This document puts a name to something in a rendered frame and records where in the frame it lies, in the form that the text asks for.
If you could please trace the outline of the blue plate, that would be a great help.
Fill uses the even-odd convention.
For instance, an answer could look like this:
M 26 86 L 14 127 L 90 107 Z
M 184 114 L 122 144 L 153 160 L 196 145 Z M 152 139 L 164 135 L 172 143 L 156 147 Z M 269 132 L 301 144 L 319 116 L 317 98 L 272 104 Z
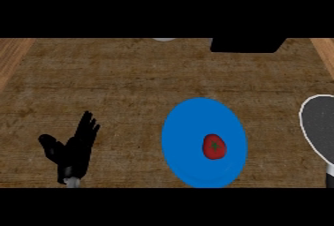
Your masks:
M 209 160 L 205 136 L 217 135 L 226 155 Z M 220 188 L 238 178 L 248 158 L 248 138 L 232 109 L 217 100 L 195 97 L 168 113 L 161 128 L 161 151 L 172 174 L 195 188 Z

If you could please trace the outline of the red tomato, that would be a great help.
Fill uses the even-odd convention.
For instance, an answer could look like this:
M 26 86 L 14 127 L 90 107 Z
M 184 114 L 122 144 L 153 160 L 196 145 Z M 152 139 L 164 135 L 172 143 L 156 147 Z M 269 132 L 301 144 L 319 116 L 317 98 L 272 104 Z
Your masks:
M 215 134 L 206 134 L 202 143 L 202 153 L 208 160 L 218 160 L 227 153 L 227 146 Z

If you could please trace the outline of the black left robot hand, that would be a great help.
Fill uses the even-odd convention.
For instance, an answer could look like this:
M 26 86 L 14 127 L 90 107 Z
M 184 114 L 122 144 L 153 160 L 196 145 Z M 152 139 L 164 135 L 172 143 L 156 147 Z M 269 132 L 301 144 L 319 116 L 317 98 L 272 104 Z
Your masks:
M 65 178 L 76 177 L 81 180 L 85 175 L 99 128 L 93 113 L 85 111 L 66 144 L 62 144 L 48 134 L 38 136 L 44 155 L 57 165 L 57 183 L 62 185 L 65 185 Z

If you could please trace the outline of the dark grey pan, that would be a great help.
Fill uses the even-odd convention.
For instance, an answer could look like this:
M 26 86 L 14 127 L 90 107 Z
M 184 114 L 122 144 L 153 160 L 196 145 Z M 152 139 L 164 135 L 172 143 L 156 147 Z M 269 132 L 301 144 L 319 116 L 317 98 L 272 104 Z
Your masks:
M 334 188 L 334 95 L 316 94 L 304 100 L 298 120 L 306 141 L 326 163 L 326 188 Z

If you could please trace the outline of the black box-shaped appliance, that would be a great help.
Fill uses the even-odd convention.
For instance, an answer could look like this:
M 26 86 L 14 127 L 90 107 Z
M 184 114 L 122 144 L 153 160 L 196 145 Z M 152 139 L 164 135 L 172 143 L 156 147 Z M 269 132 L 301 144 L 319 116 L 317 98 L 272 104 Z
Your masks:
M 282 46 L 285 38 L 230 39 L 214 38 L 209 50 L 220 53 L 273 53 Z

